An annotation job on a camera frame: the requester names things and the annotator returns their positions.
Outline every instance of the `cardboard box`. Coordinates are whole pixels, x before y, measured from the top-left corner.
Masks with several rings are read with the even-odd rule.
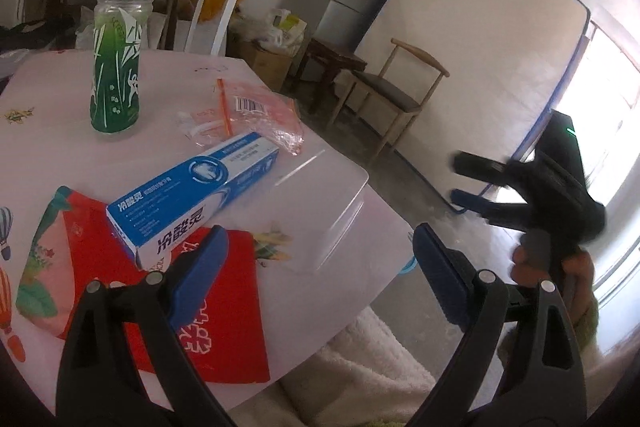
[[[271,170],[278,147],[252,132],[156,176],[107,206],[107,217],[130,258],[152,269]]]
[[[232,56],[242,58],[272,91],[282,89],[292,58],[265,51],[253,42],[237,42],[232,49]]]

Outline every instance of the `wooden stool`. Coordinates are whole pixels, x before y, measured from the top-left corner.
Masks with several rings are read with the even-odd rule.
[[[302,57],[300,66],[296,71],[294,77],[294,84],[292,86],[292,92],[295,92],[303,71],[305,71],[306,64],[309,59],[312,58],[319,64],[324,66],[324,73],[318,85],[316,86],[316,92],[314,98],[309,107],[309,113],[313,114],[318,110],[322,103],[324,94],[330,89],[334,83],[335,77],[338,76],[341,70],[351,71],[364,71],[367,67],[367,63],[359,57],[356,57],[350,51],[331,44],[330,42],[321,41],[320,39],[311,39],[308,47],[306,48],[305,55]]]
[[[421,50],[420,48],[416,48],[411,44],[407,44],[406,42],[399,41],[397,39],[391,39],[391,43],[394,44],[396,47],[391,52],[391,55],[389,56],[389,58],[386,60],[385,65],[382,66],[382,70],[380,71],[379,74],[364,73],[362,71],[352,71],[353,80],[351,81],[351,84],[348,86],[348,88],[344,91],[344,94],[342,95],[342,97],[340,97],[338,104],[335,106],[334,113],[331,115],[329,123],[327,124],[327,128],[328,128],[334,123],[335,119],[338,117],[338,114],[340,113],[340,110],[342,109],[342,106],[347,101],[347,99],[349,98],[349,95],[353,92],[353,89],[356,86],[360,86],[367,93],[364,100],[362,101],[362,104],[358,108],[358,111],[356,113],[357,117],[360,117],[360,115],[362,114],[364,108],[367,105],[367,102],[369,102],[370,100],[371,95],[374,95],[375,97],[377,97],[377,99],[386,103],[386,105],[388,105],[393,110],[395,110],[397,113],[396,118],[387,129],[385,136],[383,136],[382,140],[380,140],[380,144],[378,145],[378,148],[373,153],[373,156],[370,158],[369,165],[373,163],[373,161],[377,158],[378,154],[380,154],[380,152],[384,149],[385,144],[388,142],[389,138],[393,134],[393,131],[395,131],[396,128],[398,127],[398,124],[402,120],[402,117],[408,116],[410,117],[410,119],[404,124],[404,129],[398,135],[398,137],[394,140],[394,142],[391,144],[392,150],[396,148],[396,144],[409,131],[409,129],[411,129],[411,126],[414,124],[415,119],[418,118],[418,116],[420,116],[420,113],[424,109],[424,106],[426,105],[426,103],[429,102],[431,95],[433,95],[433,92],[438,87],[438,84],[442,80],[442,77],[446,76],[447,78],[449,78],[449,71],[447,71],[442,64],[440,64],[435,58],[433,58],[426,51]],[[407,93],[399,89],[398,86],[396,86],[395,84],[392,84],[391,82],[389,82],[387,79],[384,78],[384,74],[386,73],[386,70],[388,70],[389,66],[391,66],[391,62],[396,57],[396,54],[398,53],[398,49],[400,48],[404,49],[405,51],[408,51],[414,57],[418,58],[418,60],[421,60],[426,65],[435,69],[439,73],[436,81],[433,84],[431,84],[431,87],[429,88],[427,94],[424,96],[421,102],[416,102]]]

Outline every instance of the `chair backrest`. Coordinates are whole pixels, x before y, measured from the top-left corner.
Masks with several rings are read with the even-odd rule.
[[[407,44],[406,42],[399,41],[398,39],[395,39],[395,38],[391,39],[391,43],[395,44],[396,47],[391,52],[391,55],[389,55],[389,58],[386,60],[385,65],[382,66],[382,69],[380,70],[380,76],[385,75],[386,71],[391,66],[391,63],[393,62],[394,58],[396,58],[396,55],[398,54],[398,49],[400,48],[404,49],[405,51],[408,51],[414,57],[418,58],[418,60],[421,60],[431,68],[438,70],[438,72],[440,73],[436,81],[431,85],[429,91],[422,99],[422,102],[420,102],[420,106],[424,107],[424,104],[426,104],[429,101],[429,99],[431,98],[431,95],[436,90],[436,87],[438,87],[438,84],[442,80],[442,77],[443,76],[446,76],[447,78],[450,77],[449,71],[447,71],[446,68],[441,63],[439,63],[432,55],[428,54],[425,50],[417,48],[416,46],[412,46],[411,44]]]

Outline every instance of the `orange hot air balloon print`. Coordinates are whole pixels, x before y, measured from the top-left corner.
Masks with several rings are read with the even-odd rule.
[[[11,298],[11,285],[9,283],[9,277],[2,268],[0,268],[0,330],[4,331],[7,336],[6,345],[13,353],[14,357],[24,362],[26,355],[20,337],[16,335],[11,329],[11,312],[12,312],[12,298]]]

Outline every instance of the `hot air balloon print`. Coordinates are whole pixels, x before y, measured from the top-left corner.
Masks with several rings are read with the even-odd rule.
[[[11,247],[7,244],[11,225],[14,223],[14,214],[6,207],[0,207],[0,248],[2,258],[8,261],[11,258]]]
[[[19,362],[26,360],[20,337],[11,328],[12,297],[9,277],[0,268],[0,330],[7,336],[6,345]]]

